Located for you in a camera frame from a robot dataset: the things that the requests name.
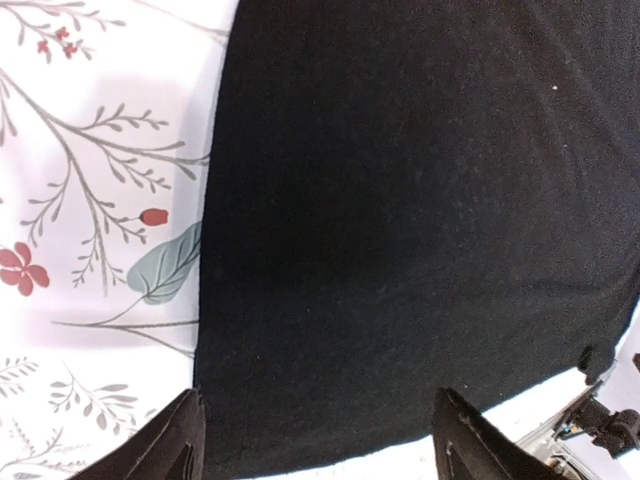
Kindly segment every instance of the floral print fabric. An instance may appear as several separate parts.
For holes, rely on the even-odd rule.
[[[0,479],[64,479],[191,386],[236,0],[0,0]]]

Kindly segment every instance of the red flower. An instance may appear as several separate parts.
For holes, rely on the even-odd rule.
[[[62,48],[62,51],[67,56],[67,58],[71,58],[73,56],[73,54],[78,51],[78,47],[76,47],[73,43],[67,43]]]
[[[15,244],[18,255],[8,249],[0,250],[0,280],[7,285],[17,285],[22,295],[28,297],[33,293],[33,282],[42,288],[49,286],[49,275],[40,265],[31,264],[31,250],[21,242]]]
[[[69,36],[69,32],[67,32],[67,27],[62,27],[56,30],[56,38],[58,40],[62,40],[64,38],[67,38],[68,36]]]
[[[49,42],[42,40],[38,42],[38,53],[49,53]]]
[[[157,227],[169,223],[169,212],[159,208],[149,208],[140,214],[140,221],[148,227]]]

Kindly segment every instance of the red flower bud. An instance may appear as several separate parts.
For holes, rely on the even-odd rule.
[[[140,221],[148,227],[157,227],[169,223],[169,212],[159,208],[149,208],[140,214]]]

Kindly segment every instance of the black garment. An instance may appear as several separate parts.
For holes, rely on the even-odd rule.
[[[638,293],[640,3],[241,0],[202,232],[205,478],[608,366]]]

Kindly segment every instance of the black cloth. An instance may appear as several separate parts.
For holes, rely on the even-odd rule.
[[[205,478],[417,439],[440,386],[485,409],[586,347],[606,369],[639,286],[639,74],[636,0],[241,0],[202,230]]]

